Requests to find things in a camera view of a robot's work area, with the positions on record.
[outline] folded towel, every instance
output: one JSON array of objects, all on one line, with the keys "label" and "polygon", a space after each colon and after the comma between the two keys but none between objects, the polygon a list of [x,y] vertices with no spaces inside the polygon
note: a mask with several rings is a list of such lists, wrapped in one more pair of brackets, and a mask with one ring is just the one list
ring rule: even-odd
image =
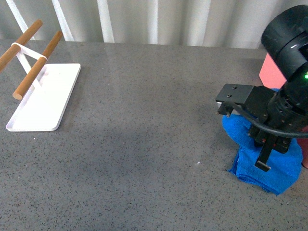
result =
[{"label": "folded towel", "polygon": [[240,145],[233,167],[229,170],[239,180],[258,185],[276,195],[283,193],[297,181],[303,156],[296,139],[292,139],[285,154],[272,150],[267,161],[271,169],[264,172],[255,167],[261,147],[255,147],[254,139],[247,135],[250,122],[241,115],[232,114],[229,118],[224,116],[222,124],[227,134]]}]

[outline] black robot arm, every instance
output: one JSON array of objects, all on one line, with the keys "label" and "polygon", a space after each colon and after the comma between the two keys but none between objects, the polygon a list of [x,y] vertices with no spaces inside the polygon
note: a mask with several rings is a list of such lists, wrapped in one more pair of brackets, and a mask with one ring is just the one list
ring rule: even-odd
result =
[{"label": "black robot arm", "polygon": [[233,109],[252,126],[248,135],[262,146],[256,167],[268,171],[272,149],[286,153],[291,138],[308,138],[308,6],[299,5],[273,19],[261,42],[281,70],[286,83],[275,92],[264,86],[226,84],[216,98],[218,114]]}]

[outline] wooden dowel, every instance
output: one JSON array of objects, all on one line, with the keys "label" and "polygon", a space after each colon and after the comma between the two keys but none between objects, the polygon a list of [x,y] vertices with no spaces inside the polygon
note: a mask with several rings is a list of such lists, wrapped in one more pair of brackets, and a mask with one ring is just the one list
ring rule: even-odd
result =
[{"label": "wooden dowel", "polygon": [[[59,43],[62,35],[63,34],[62,34],[61,31],[58,31],[55,34],[55,36],[52,38],[52,40],[50,41],[50,43],[48,44],[48,46],[46,47],[46,49],[43,52],[43,55],[45,57],[47,57],[47,58],[50,57],[51,53],[53,52],[53,50],[55,49],[55,47]],[[15,92],[13,93],[13,97],[15,99],[21,100],[24,97],[24,95],[29,90],[31,84],[33,83],[35,78],[38,76],[39,72],[41,71],[41,69],[43,68],[43,66],[45,65],[46,62],[47,62],[47,60],[44,57],[40,57],[35,62],[35,64],[31,68],[29,73],[26,75],[26,77],[23,79],[23,81],[21,81],[21,83],[19,84],[19,86],[17,87]]]},{"label": "wooden dowel", "polygon": [[[26,30],[16,43],[25,45],[38,29],[43,25],[41,20],[36,20],[28,30]],[[15,57],[15,55],[20,51],[20,47],[16,44],[12,45],[1,57],[0,57],[0,72],[6,67],[6,65]]]}]

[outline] gray countertop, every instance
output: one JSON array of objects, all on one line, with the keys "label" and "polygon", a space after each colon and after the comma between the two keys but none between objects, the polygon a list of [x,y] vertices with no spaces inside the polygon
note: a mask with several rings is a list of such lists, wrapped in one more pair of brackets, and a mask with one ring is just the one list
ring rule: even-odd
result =
[{"label": "gray countertop", "polygon": [[238,146],[215,97],[260,85],[265,54],[60,42],[49,63],[81,64],[63,119],[25,133],[5,128],[25,76],[15,58],[0,74],[0,230],[307,230],[308,170],[280,196],[226,171]]}]

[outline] white curtain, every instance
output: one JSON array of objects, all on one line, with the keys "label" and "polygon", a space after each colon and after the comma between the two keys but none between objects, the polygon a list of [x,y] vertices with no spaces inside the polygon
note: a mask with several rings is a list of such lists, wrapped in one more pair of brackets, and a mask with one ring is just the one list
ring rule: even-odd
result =
[{"label": "white curtain", "polygon": [[0,0],[0,39],[35,20],[36,40],[259,48],[266,25],[308,0]]}]

